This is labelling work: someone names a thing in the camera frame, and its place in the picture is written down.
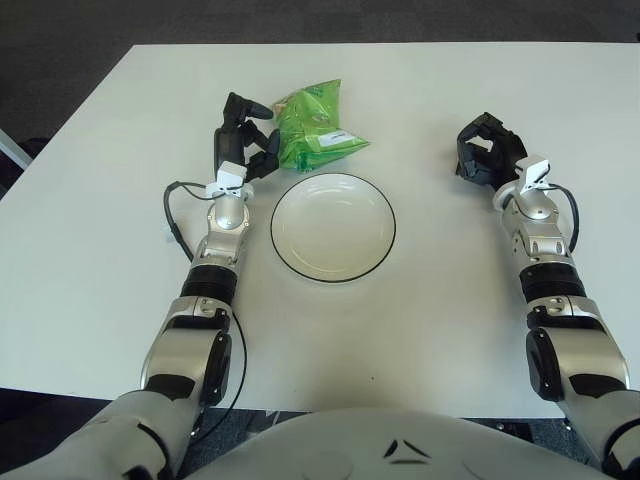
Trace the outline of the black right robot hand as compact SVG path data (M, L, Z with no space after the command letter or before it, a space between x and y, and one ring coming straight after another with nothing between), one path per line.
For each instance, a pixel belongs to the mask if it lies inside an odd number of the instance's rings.
M551 188L550 162L528 154L520 136L484 112L462 128L456 138L455 174L506 198Z

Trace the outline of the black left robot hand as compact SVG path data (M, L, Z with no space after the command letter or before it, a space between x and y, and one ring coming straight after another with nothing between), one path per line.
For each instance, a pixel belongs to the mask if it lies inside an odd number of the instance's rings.
M252 118L271 120L268 107L231 92L223 109L223 124L214 132L213 183L206 186L210 198L220 195L241 197L246 182L279 168L280 131L265 136Z

